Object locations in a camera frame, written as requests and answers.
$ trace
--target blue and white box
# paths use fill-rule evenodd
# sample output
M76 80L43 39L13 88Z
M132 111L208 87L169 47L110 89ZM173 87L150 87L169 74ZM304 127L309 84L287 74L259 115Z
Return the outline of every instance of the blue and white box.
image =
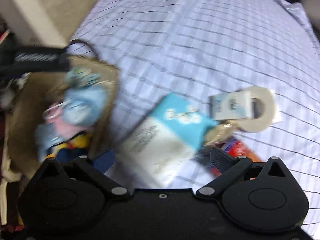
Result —
M217 124L171 93L121 144L118 159L148 186L166 188Z

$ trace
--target bed sheet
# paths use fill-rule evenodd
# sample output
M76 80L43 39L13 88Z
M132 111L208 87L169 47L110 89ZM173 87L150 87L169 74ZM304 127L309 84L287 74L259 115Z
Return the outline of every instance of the bed sheet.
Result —
M302 6L283 0L100 0L74 38L121 69L111 133L125 138L171 91L209 114L209 96L258 85L275 91L283 121L237 132L263 161L279 156L306 193L302 228L320 223L319 42ZM90 55L73 45L70 53ZM107 175L144 187L115 165ZM190 160L170 188L197 190L213 176Z

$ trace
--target roll of tape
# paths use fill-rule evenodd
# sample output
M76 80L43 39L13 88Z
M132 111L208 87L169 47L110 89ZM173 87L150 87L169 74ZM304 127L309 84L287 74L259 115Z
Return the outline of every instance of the roll of tape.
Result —
M263 87L252 86L245 89L251 93L251 98L261 101L263 111L256 119L238 120L239 128L246 132L261 132L272 124L272 120L276 115L276 104L272 93Z

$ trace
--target blue fabric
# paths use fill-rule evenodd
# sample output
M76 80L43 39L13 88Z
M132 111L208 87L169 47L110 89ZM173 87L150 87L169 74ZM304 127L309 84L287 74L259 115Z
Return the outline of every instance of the blue fabric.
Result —
M91 73L85 68L70 70L66 75L66 83L70 87L92 86L99 82L100 74Z
M38 125L35 132L35 139L38 145L38 160L40 162L44 161L48 155L47 150L50 147L64 141L64 139L56 133L53 123Z
M115 158L115 150L109 149L98 158L94 159L92 165L97 171L104 174L115 163Z
M72 162L75 158L81 155L88 155L88 150L83 148L75 148L75 149L61 149L56 159L60 163L69 163Z
M79 126L94 125L100 118L107 96L102 85L68 89L64 101L70 102L63 109L63 121Z

